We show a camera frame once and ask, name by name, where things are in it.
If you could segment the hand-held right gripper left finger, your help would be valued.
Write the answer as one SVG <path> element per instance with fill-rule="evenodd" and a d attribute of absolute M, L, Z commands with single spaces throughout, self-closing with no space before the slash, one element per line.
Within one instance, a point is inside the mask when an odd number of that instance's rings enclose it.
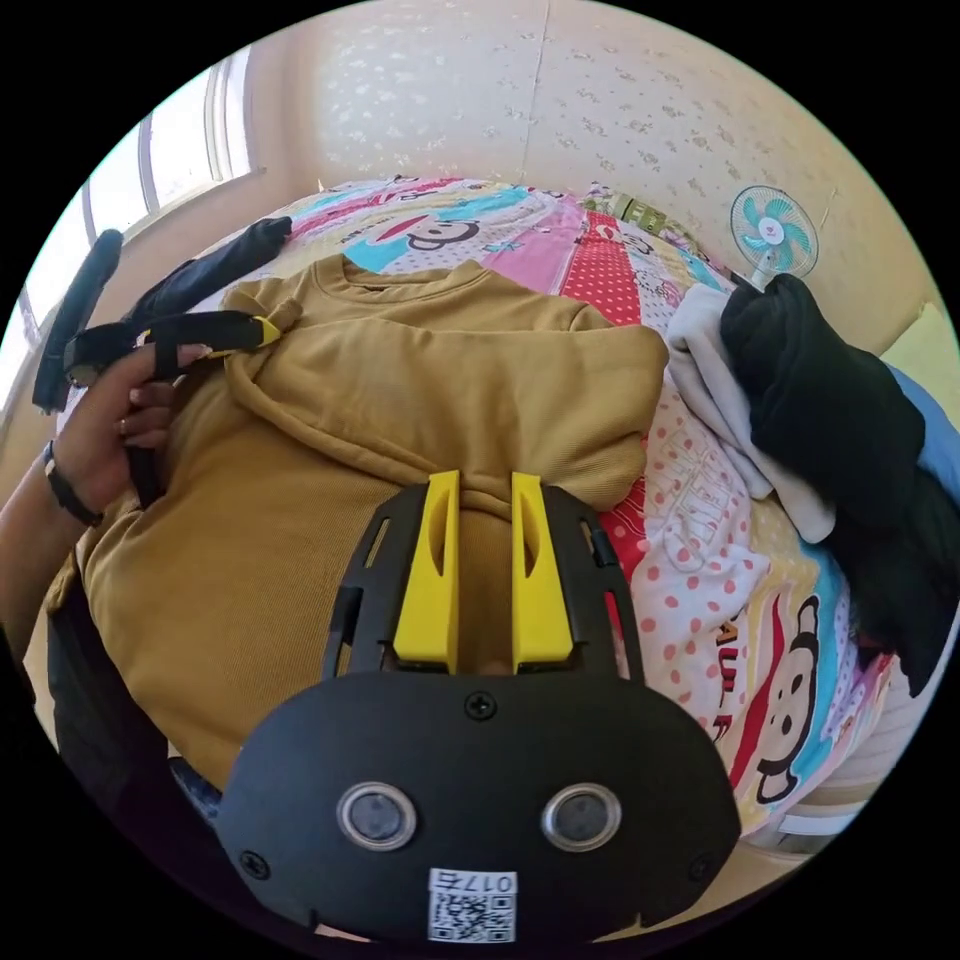
<path fill-rule="evenodd" d="M 455 670 L 459 634 L 460 474 L 430 476 L 393 649 L 401 663 Z"/>

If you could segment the person's left hand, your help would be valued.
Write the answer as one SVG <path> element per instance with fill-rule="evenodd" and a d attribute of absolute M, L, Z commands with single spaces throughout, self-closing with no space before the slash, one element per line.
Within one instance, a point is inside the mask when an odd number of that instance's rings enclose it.
<path fill-rule="evenodd" d="M 128 454 L 153 451 L 165 441 L 173 417 L 178 376 L 211 353 L 200 344 L 169 349 L 147 343 L 101 373 L 69 414 L 45 467 L 61 506 L 87 526 L 132 484 Z"/>

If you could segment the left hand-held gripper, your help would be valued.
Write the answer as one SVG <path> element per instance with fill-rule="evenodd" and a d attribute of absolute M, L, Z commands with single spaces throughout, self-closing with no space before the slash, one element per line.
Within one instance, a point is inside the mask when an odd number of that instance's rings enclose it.
<path fill-rule="evenodd" d="M 154 378 L 172 381 L 181 374 L 179 351 L 187 345 L 209 348 L 215 359 L 236 352 L 262 350 L 284 335 L 266 317 L 244 312 L 194 312 L 167 315 L 144 325 L 124 322 L 98 325 L 76 334 L 63 351 L 63 374 L 69 386 L 86 388 L 107 368 L 146 344 L 155 345 Z"/>

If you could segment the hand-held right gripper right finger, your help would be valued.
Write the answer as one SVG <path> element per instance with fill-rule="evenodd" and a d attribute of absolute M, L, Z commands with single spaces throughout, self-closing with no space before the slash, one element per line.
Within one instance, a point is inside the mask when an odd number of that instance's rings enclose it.
<path fill-rule="evenodd" d="M 539 477 L 512 474 L 512 665 L 564 664 L 573 651 L 563 587 Z"/>

